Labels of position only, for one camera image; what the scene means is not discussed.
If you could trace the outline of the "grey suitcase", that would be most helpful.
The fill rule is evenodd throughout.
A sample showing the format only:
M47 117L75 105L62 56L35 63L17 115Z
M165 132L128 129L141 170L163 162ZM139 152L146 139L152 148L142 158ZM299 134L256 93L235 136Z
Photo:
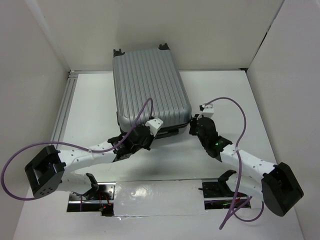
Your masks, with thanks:
M148 104L139 118L159 118L163 125L158 138L177 135L192 118L192 107L167 43L149 49L113 51L113 81L116 116L120 131L126 133L135 123L147 99Z

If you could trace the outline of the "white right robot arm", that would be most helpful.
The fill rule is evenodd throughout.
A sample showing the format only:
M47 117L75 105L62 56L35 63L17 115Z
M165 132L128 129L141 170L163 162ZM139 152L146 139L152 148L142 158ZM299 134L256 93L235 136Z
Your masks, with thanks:
M198 137L211 158L229 168L218 178L215 189L226 197L239 191L260 199L272 213L283 217L304 196L290 166L268 162L239 149L218 134L212 120L213 105L201 105L199 109L200 113L190 121L189 134Z

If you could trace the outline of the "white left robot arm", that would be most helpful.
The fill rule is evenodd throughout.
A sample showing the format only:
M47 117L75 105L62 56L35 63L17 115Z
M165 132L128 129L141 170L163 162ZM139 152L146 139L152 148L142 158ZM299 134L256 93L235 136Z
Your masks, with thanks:
M141 149L149 150L162 125L161 119L151 118L134 127L129 135L122 133L87 150L44 147L24 168L33 196L42 198L55 191L65 191L94 199L99 193L96 178L91 173L76 171L128 159Z

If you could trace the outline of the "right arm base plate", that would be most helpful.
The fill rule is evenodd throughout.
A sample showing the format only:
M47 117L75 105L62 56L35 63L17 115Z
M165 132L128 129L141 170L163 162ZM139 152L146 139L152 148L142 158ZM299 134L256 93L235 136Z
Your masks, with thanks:
M205 210L228 209L232 204L234 193L220 189L217 181L203 181L198 189L203 194Z

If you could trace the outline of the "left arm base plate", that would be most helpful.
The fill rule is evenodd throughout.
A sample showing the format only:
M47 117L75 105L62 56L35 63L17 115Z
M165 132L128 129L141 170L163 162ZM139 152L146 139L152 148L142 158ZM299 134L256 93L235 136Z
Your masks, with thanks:
M95 212L104 217L114 216L114 199L116 182L99 182L99 190L95 196L87 200L76 193L70 193L67 213Z

